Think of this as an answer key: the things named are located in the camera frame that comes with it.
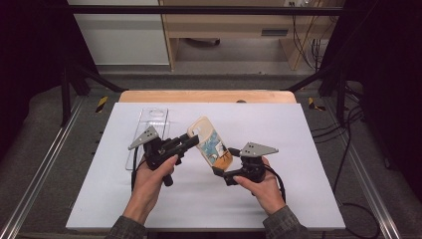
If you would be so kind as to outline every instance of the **white tabletop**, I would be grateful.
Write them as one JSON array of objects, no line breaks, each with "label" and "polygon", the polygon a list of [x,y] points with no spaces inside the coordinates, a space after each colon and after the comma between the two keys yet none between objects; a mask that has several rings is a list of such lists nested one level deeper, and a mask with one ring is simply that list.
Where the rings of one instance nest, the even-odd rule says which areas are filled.
[{"label": "white tabletop", "polygon": [[[271,167],[286,187],[287,203],[310,230],[343,229],[344,222],[322,168],[299,104],[117,103],[74,205],[67,228],[108,230],[130,197],[125,164],[142,109],[169,109],[169,136],[186,133],[199,117],[213,123],[228,147],[248,141],[272,146]],[[229,168],[240,168],[234,157]],[[213,174],[198,149],[191,148],[172,174],[174,184],[161,188],[145,226],[165,231],[262,230],[267,217],[256,198],[241,186],[226,186]]]}]

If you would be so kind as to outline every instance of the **metal frame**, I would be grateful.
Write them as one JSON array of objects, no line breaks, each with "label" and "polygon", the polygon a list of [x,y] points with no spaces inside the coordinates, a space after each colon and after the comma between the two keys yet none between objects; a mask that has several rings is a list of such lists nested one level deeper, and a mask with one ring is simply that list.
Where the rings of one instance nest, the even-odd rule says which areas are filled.
[{"label": "metal frame", "polygon": [[[344,9],[344,8],[307,8],[307,7],[227,7],[227,6],[103,6],[103,5],[92,5],[92,6],[81,6],[81,5],[72,5],[72,6],[47,6],[45,3],[42,4],[47,10],[50,11],[63,11],[72,14],[208,14],[208,15],[296,15],[296,16],[352,16],[356,14],[365,13],[363,10],[358,9]],[[358,25],[356,31],[361,26],[361,24],[366,20],[369,13],[366,13],[366,17]],[[341,68],[341,60],[346,53],[342,50],[347,49],[347,44],[350,43],[352,38],[355,37],[354,34],[345,42],[341,48],[339,54],[335,58],[339,60],[333,64],[328,65],[326,68],[321,69],[316,74],[306,78],[304,81],[290,87],[288,90],[295,92],[300,88],[310,84],[311,82],[319,79],[320,77],[326,76],[328,73],[334,71],[338,72],[338,69]],[[67,66],[76,68],[77,72],[83,73],[85,76],[89,76],[94,80],[100,82],[106,87],[111,88],[115,91],[124,91],[119,87],[115,87],[113,84],[110,84],[106,80],[102,79],[97,74],[93,74],[89,71],[86,71],[84,68],[79,66]],[[64,104],[64,121],[63,127],[60,129],[57,138],[53,142],[50,150],[48,151],[43,163],[39,167],[36,175],[34,176],[30,186],[28,187],[25,195],[20,201],[19,205],[15,209],[12,217],[7,222],[6,226],[1,231],[1,238],[15,238],[22,223],[24,222],[26,215],[34,203],[38,192],[41,190],[41,187],[54,164],[55,159],[69,133],[71,130],[75,119],[80,111],[80,107],[83,103],[83,100],[80,100],[76,104],[76,109],[73,114],[68,112],[70,107],[69,99],[69,82],[72,82],[72,79],[67,78],[67,70],[65,69],[62,75],[62,88],[63,88],[63,104]],[[368,176],[363,164],[361,163],[357,152],[354,147],[351,147],[350,153],[351,162],[353,169],[359,179],[359,182],[362,186],[362,189],[365,193],[365,196],[375,213],[375,216],[378,218],[381,230],[386,238],[400,238],[400,235],[395,227],[394,222],[392,221],[388,210],[386,209],[382,199],[379,196],[375,186],[373,185],[370,177]]]}]

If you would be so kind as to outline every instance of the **black gripper handle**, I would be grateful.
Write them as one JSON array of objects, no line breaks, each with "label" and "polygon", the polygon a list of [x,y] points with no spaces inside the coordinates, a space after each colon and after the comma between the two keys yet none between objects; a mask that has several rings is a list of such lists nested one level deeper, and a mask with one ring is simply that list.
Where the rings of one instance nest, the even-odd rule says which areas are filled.
[{"label": "black gripper handle", "polygon": [[164,185],[165,186],[171,186],[173,185],[173,178],[171,177],[170,174],[165,175],[162,180],[164,181]]}]

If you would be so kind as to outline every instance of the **gray sleeve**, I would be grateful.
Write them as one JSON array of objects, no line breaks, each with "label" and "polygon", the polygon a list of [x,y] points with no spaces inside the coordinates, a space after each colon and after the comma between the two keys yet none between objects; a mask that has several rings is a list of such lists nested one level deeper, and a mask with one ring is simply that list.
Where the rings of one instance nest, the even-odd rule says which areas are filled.
[{"label": "gray sleeve", "polygon": [[285,206],[270,215],[264,220],[263,224],[269,239],[311,238],[308,229],[301,225],[289,206]]},{"label": "gray sleeve", "polygon": [[142,238],[145,234],[145,227],[129,218],[120,216],[111,227],[105,239],[134,239]]}]

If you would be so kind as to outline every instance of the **aluminum rail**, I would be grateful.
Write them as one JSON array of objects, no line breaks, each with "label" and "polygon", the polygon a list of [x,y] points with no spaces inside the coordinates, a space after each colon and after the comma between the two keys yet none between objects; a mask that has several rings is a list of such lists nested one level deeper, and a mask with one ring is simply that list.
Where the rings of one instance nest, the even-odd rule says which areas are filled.
[{"label": "aluminum rail", "polygon": [[295,16],[355,16],[362,9],[342,7],[247,7],[247,6],[110,6],[51,5],[52,11],[74,14],[205,14],[205,15],[295,15]]},{"label": "aluminum rail", "polygon": [[77,97],[73,109],[72,116],[68,123],[61,127],[59,132],[56,135],[55,140],[50,146],[49,151],[46,153],[43,162],[37,170],[37,173],[33,177],[30,185],[28,186],[24,196],[19,202],[18,206],[15,208],[12,216],[9,218],[6,225],[3,227],[0,232],[1,239],[13,239],[16,238],[18,232],[26,219],[29,211],[31,210],[32,205],[37,198],[38,193],[41,191],[41,188],[53,167],[56,158],[58,157],[60,150],[62,149],[63,144],[66,141],[72,127],[75,124],[75,121],[81,111],[82,105],[84,104],[84,97]]}]

